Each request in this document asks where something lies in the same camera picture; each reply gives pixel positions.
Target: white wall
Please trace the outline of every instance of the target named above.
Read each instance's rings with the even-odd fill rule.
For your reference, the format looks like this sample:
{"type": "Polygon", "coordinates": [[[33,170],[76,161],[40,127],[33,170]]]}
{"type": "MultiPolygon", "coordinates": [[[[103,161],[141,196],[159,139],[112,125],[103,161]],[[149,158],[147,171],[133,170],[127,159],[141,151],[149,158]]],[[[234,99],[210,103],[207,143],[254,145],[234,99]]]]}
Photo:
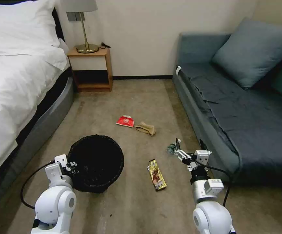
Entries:
{"type": "Polygon", "coordinates": [[[258,0],[253,19],[282,24],[282,0],[258,0]]]}
{"type": "MultiPolygon", "coordinates": [[[[233,31],[251,17],[257,0],[96,0],[85,13],[88,41],[112,46],[114,76],[171,75],[183,31],[233,31]]],[[[83,44],[80,22],[57,11],[68,46],[83,44]]]]}

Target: red snack package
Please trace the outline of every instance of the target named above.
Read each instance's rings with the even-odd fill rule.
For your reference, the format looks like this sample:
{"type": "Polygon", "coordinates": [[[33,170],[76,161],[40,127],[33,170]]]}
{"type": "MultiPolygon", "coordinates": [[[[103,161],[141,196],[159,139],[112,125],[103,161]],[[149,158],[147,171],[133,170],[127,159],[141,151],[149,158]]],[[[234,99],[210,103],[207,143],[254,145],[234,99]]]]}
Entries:
{"type": "Polygon", "coordinates": [[[134,127],[135,121],[129,115],[122,115],[116,124],[126,127],[134,127]]]}

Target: black baseboard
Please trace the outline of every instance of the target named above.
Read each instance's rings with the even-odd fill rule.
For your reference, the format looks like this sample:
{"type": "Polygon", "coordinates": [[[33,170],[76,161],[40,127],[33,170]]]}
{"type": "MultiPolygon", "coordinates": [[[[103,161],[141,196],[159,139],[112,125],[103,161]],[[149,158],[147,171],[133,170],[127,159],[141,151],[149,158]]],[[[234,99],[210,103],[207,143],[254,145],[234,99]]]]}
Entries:
{"type": "Polygon", "coordinates": [[[113,76],[113,80],[149,80],[149,79],[172,79],[172,75],[159,76],[113,76]]]}

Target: yellow candy bar wrapper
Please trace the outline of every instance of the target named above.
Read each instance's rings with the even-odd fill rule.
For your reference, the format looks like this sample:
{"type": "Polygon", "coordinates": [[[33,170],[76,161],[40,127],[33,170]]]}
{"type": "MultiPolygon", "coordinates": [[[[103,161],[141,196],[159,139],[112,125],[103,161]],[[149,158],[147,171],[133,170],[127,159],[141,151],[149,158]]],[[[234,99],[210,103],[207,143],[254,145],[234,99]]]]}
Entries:
{"type": "Polygon", "coordinates": [[[167,184],[160,172],[160,169],[158,168],[158,165],[155,159],[148,162],[148,170],[150,172],[155,190],[159,191],[159,190],[165,189],[167,187],[167,184]]]}

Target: snack wrapper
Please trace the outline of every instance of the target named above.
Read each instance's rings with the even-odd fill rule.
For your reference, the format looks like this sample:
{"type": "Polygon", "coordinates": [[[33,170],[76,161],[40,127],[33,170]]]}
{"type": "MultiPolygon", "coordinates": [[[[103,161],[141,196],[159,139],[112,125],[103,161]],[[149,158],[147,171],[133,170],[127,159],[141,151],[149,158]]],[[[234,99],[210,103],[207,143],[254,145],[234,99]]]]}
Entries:
{"type": "Polygon", "coordinates": [[[160,169],[158,168],[158,165],[155,159],[149,161],[147,169],[150,172],[155,190],[159,191],[159,190],[165,189],[167,187],[167,184],[160,172],[160,169]]]}
{"type": "Polygon", "coordinates": [[[116,124],[133,128],[135,121],[129,115],[122,115],[116,124]]]}

